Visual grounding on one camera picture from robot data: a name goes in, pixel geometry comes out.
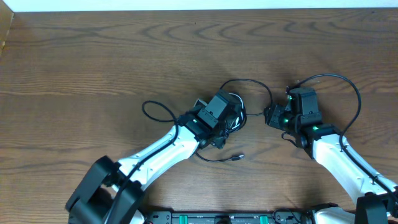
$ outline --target cable tip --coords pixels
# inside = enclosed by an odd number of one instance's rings
[[[244,154],[240,154],[238,156],[231,157],[232,161],[238,161],[238,160],[241,160],[241,159],[244,159]]]

